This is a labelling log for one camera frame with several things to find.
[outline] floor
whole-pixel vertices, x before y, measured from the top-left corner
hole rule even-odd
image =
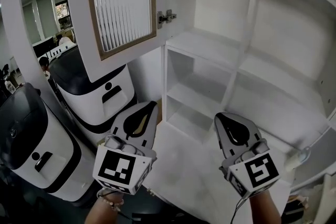
[[[21,189],[24,192],[25,200],[34,205],[39,199],[42,198],[43,206],[39,207],[39,219],[43,219],[41,223],[48,224],[83,224],[90,208],[78,208],[73,206],[70,202],[56,198],[50,194],[45,193],[43,190],[36,188],[30,183],[17,178],[20,181]],[[156,196],[152,196],[143,186],[138,193],[134,196],[125,195],[125,204],[123,205],[122,213],[132,218],[132,214],[180,214],[182,211],[176,207],[166,204]],[[131,224],[132,221],[119,215],[117,219],[118,224]]]
[[[22,83],[25,83],[25,79],[23,78],[19,69],[17,69],[17,71],[14,72],[14,78],[15,78],[18,85],[20,85]]]

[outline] cable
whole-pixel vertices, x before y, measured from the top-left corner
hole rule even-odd
[[[124,213],[122,213],[122,212],[118,212],[118,214],[121,215],[122,217],[125,217],[125,218],[127,218],[127,219],[129,219],[129,220],[132,220],[132,222],[135,222],[135,220],[134,220],[133,218],[126,216],[126,215],[125,215]]]
[[[232,219],[231,219],[231,222],[230,222],[230,224],[232,224],[233,223],[233,220],[234,220],[234,218],[235,218],[235,216],[236,216],[236,213],[237,213],[237,211],[239,210],[239,208],[247,201],[247,199],[245,199],[245,200],[243,200],[242,201],[242,199],[240,199],[239,200],[239,202],[237,203],[237,205],[236,205],[236,209],[235,209],[235,212],[234,212],[234,214],[233,214],[233,216],[232,216]]]
[[[114,191],[111,191],[111,192],[109,192],[109,193],[106,193],[106,194],[103,194],[103,195],[98,195],[99,197],[104,197],[104,196],[107,196],[107,195],[109,195],[109,194],[112,194],[112,193],[118,193],[119,191],[116,191],[116,190],[114,190]]]

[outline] cabinet panel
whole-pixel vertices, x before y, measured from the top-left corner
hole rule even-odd
[[[335,19],[329,0],[169,1],[188,11],[166,41],[168,58],[173,56],[170,50],[184,55],[177,69],[170,69],[168,62],[165,94],[171,103],[209,118],[219,103],[220,109],[245,116],[298,148],[324,133],[336,100]],[[219,82],[225,92],[222,100],[193,83],[203,80],[191,58],[229,70],[228,79]],[[178,70],[185,72],[181,78]]]
[[[164,45],[156,11],[164,0],[69,0],[78,47],[90,81]]]

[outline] person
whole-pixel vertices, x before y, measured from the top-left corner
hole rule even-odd
[[[62,94],[59,92],[54,80],[52,79],[51,75],[50,75],[50,70],[49,70],[49,59],[45,56],[41,57],[40,60],[38,61],[44,75],[46,76],[52,90],[54,91],[56,97],[58,98],[59,101],[62,100]]]
[[[9,66],[8,66],[8,64],[5,64],[5,66],[4,66],[3,70],[2,70],[3,77],[8,74],[8,71],[9,71]]]
[[[112,210],[108,202],[123,204],[122,197],[122,193],[112,193],[98,198],[87,215],[85,224],[115,224],[118,211]],[[249,201],[254,224],[281,224],[280,214],[268,190],[250,197]]]
[[[49,59],[43,56],[40,58],[38,62],[43,70],[44,75],[47,77],[47,79],[49,79],[50,78]]]
[[[68,37],[63,37],[62,35],[57,35],[56,38],[57,38],[57,45],[58,45],[58,46],[62,45],[62,44],[65,43],[65,42],[71,41],[70,38],[68,38]]]

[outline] white cabinet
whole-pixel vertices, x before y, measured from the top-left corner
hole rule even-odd
[[[296,148],[336,108],[334,0],[167,0],[164,119],[204,143],[219,111]]]
[[[90,80],[165,45],[163,120],[197,143],[213,138],[213,117],[224,110],[299,149],[336,128],[336,0],[110,0],[105,10],[107,0],[94,1],[90,10],[89,0],[69,0]],[[125,34],[128,22],[155,34],[119,44],[125,49],[113,44],[112,34],[123,38],[112,18],[120,3]],[[146,13],[154,6],[177,18],[157,29]]]
[[[91,82],[164,45],[156,12],[165,0],[68,0],[78,47]]]

